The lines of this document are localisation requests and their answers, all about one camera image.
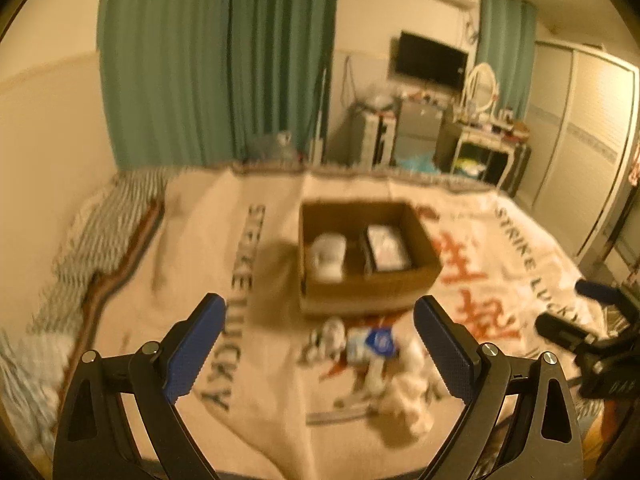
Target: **bedspread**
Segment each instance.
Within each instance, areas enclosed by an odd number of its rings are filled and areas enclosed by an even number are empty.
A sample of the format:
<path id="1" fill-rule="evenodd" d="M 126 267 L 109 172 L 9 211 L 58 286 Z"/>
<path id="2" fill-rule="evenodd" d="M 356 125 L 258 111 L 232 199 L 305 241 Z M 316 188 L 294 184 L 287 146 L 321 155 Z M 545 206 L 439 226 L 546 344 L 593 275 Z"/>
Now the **bedspread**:
<path id="1" fill-rule="evenodd" d="M 169 183 L 164 221 L 135 277 L 110 301 L 95 347 L 103 356 L 134 352 L 185 319 L 205 293 L 226 299 L 225 330 L 192 393 L 177 403 L 216 469 L 263 479 L 394 476 L 426 466 L 462 410 L 449 396 L 434 401 L 434 428 L 415 440 L 366 407 L 335 407 L 358 381 L 357 370 L 300 365 L 300 349 L 319 322 L 298 307 L 298 208 L 310 198 L 413 203 L 444 267 L 424 293 L 506 353 L 537 356 L 548 348 L 533 328 L 545 309 L 604 328 L 599 306 L 573 292 L 575 265 L 495 190 L 455 194 L 388 176 L 331 173 L 182 174 Z M 410 311 L 349 322 L 415 333 Z M 570 355 L 553 350 L 566 375 L 575 375 Z M 132 399 L 125 404 L 142 456 L 153 458 Z"/>

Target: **black flat screen tv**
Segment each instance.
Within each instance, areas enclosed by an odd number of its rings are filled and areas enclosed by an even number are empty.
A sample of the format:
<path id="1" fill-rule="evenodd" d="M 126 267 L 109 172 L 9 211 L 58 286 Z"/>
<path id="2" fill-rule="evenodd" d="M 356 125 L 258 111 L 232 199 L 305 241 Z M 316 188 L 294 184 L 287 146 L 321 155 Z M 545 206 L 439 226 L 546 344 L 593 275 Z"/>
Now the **black flat screen tv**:
<path id="1" fill-rule="evenodd" d="M 400 35 L 396 72 L 462 91 L 466 52 L 403 31 Z"/>

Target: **green curtain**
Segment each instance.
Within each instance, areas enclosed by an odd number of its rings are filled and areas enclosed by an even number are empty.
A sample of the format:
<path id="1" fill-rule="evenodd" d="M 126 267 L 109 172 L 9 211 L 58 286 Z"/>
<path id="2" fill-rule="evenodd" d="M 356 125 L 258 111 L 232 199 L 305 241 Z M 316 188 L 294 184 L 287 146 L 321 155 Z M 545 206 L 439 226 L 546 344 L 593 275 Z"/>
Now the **green curtain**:
<path id="1" fill-rule="evenodd" d="M 537 8 L 523 0 L 481 0 L 476 64 L 487 62 L 500 85 L 497 108 L 524 117 L 536 46 Z"/>
<path id="2" fill-rule="evenodd" d="M 325 107 L 336 0 L 100 0 L 104 109 L 121 169 L 244 159 Z"/>

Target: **silver screw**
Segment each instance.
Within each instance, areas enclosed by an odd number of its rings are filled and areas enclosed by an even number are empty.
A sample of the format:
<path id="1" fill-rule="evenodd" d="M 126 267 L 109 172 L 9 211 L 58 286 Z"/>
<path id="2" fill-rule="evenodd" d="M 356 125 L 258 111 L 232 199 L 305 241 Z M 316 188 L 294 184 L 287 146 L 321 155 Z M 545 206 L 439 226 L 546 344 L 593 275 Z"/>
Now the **silver screw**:
<path id="1" fill-rule="evenodd" d="M 542 358 L 550 365 L 554 365 L 558 362 L 558 358 L 556 357 L 556 355 L 551 352 L 544 352 L 542 354 Z"/>
<path id="2" fill-rule="evenodd" d="M 144 355 L 153 355 L 160 348 L 160 345 L 156 341 L 148 341 L 142 345 L 142 353 Z"/>
<path id="3" fill-rule="evenodd" d="M 82 362 L 83 363 L 93 363 L 95 358 L 98 357 L 98 354 L 93 350 L 88 350 L 84 354 L 82 354 Z"/>
<path id="4" fill-rule="evenodd" d="M 482 353 L 484 355 L 495 357 L 498 355 L 498 347 L 492 343 L 484 343 L 482 345 Z"/>

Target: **cardboard box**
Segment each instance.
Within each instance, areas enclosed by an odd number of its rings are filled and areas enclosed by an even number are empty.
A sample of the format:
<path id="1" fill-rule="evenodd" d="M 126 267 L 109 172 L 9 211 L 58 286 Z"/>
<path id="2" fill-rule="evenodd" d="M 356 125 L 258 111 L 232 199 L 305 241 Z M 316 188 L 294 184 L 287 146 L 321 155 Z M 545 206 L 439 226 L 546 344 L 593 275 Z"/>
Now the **cardboard box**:
<path id="1" fill-rule="evenodd" d="M 371 224 L 400 229 L 411 269 L 366 275 L 362 235 Z M 300 307 L 306 314 L 361 316 L 411 308 L 442 268 L 420 218 L 407 202 L 303 202 L 299 230 Z M 338 283 L 318 282 L 306 267 L 311 244 L 326 232 L 347 238 L 344 279 Z"/>

